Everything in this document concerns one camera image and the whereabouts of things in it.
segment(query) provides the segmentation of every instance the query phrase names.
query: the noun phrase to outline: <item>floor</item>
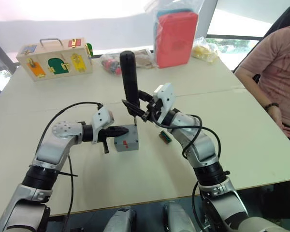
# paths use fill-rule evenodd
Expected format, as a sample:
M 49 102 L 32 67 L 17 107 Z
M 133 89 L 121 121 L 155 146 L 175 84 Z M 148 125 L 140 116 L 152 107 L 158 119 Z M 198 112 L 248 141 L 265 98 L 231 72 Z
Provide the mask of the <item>floor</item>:
M 257 195 L 254 189 L 246 189 L 238 191 L 244 204 L 247 207 L 250 216 L 261 217 L 261 212 L 256 206 Z M 185 211 L 189 214 L 194 225 L 198 229 L 196 222 L 193 218 L 191 208 L 191 198 L 182 198 L 175 200 L 181 204 Z M 200 205 L 200 197 L 196 198 L 196 204 Z M 148 203 L 133 206 L 138 213 L 137 219 L 137 232 L 164 232 L 162 223 L 162 207 L 166 202 Z M 105 225 L 117 209 L 104 209 L 94 212 L 86 212 L 73 214 L 68 222 L 68 228 L 84 228 L 85 232 L 103 232 Z M 281 226 L 290 230 L 290 219 L 283 219 Z M 49 222 L 47 232 L 61 231 L 61 222 Z

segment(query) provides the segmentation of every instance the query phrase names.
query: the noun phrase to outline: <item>gray box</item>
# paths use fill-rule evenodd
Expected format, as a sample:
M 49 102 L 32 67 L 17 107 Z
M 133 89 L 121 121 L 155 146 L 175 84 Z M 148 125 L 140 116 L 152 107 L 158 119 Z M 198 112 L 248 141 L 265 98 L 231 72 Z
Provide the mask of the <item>gray box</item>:
M 137 134 L 137 126 L 122 125 L 122 127 L 128 128 L 129 132 L 114 138 L 114 145 L 118 152 L 120 151 L 135 151 L 139 149 L 139 137 Z

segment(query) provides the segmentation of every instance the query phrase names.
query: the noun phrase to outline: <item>plastic bag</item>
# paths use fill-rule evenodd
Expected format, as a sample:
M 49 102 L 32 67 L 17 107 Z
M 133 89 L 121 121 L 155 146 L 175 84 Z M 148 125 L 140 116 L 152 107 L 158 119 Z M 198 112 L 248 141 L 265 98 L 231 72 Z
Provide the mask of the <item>plastic bag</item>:
M 194 41 L 191 55 L 212 63 L 218 58 L 219 49 L 216 44 L 208 43 L 204 37 L 200 37 Z
M 154 14 L 154 57 L 160 68 L 189 61 L 203 2 L 153 0 L 145 7 Z
M 138 51 L 133 51 L 135 54 L 135 63 L 137 68 L 151 69 L 156 67 L 156 63 L 153 59 L 153 55 L 150 50 L 142 49 Z M 112 74 L 121 74 L 121 68 L 119 63 L 120 53 L 110 53 L 102 55 L 99 60 L 109 73 Z

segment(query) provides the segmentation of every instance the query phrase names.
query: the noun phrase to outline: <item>wooden toy box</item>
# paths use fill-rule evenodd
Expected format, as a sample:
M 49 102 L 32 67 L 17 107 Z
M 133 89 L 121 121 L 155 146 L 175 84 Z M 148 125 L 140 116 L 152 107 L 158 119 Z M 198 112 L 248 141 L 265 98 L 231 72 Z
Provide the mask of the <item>wooden toy box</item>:
M 34 81 L 92 73 L 84 38 L 40 39 L 40 43 L 23 46 L 16 58 Z

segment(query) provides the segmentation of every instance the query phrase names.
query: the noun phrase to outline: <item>pink shirt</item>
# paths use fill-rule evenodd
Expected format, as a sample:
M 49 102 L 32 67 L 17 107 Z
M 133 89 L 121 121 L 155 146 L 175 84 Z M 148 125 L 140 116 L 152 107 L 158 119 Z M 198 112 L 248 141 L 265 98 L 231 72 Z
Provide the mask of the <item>pink shirt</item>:
M 290 126 L 290 26 L 263 39 L 240 66 L 261 75 L 259 87 L 279 104 L 282 121 Z

